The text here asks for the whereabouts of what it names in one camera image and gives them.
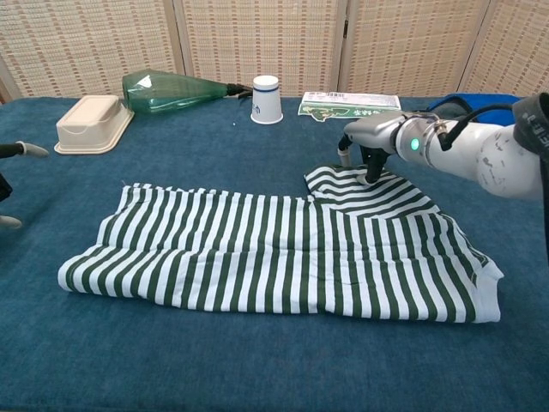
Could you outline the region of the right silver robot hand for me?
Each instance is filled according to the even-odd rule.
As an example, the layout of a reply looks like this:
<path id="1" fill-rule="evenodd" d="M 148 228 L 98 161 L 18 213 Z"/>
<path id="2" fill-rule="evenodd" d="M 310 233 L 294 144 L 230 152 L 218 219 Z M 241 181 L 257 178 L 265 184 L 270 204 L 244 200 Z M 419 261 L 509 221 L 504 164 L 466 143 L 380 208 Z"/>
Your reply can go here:
<path id="1" fill-rule="evenodd" d="M 387 159 L 396 153 L 393 135 L 404 119 L 404 112 L 388 111 L 359 118 L 347 124 L 337 149 L 341 165 L 352 165 L 350 147 L 353 143 L 358 144 L 366 165 L 366 174 L 360 182 L 365 185 L 375 184 Z"/>

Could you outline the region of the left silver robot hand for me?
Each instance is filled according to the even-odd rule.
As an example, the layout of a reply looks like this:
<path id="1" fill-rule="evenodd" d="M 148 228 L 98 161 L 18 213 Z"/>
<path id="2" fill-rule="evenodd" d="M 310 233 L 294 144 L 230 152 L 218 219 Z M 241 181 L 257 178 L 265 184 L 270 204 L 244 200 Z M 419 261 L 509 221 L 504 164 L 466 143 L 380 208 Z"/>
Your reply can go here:
<path id="1" fill-rule="evenodd" d="M 17 155 L 21 156 L 31 156 L 35 158 L 45 158 L 49 155 L 49 151 L 45 148 L 42 148 L 40 146 L 31 144 L 29 142 L 13 142 L 10 144 L 2 144 L 1 145 L 1 158 L 10 158 Z M 8 198 L 13 189 L 8 183 L 8 181 L 5 179 L 4 176 L 1 176 L 1 201 Z M 20 220 L 12 217 L 12 216 L 1 216 L 1 227 L 7 227 L 12 229 L 17 229 L 22 226 L 22 223 Z"/>

